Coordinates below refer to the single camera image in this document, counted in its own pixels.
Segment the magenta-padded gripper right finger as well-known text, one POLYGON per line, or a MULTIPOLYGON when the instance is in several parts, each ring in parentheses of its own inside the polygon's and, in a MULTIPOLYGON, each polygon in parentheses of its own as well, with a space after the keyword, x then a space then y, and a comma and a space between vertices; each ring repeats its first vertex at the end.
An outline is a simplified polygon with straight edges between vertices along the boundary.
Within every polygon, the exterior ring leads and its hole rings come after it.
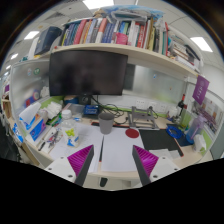
POLYGON ((179 168, 166 156, 153 153, 134 145, 132 156, 143 186, 175 173, 179 168))

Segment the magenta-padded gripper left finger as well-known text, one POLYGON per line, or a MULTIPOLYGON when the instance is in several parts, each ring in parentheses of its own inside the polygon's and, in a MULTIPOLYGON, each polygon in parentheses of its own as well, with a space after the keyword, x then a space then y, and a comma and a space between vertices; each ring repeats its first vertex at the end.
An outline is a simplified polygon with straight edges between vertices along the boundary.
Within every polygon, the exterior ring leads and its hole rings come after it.
POLYGON ((87 146, 68 157, 60 157, 53 161, 46 171, 65 180, 82 186, 85 182, 92 158, 94 146, 87 146))

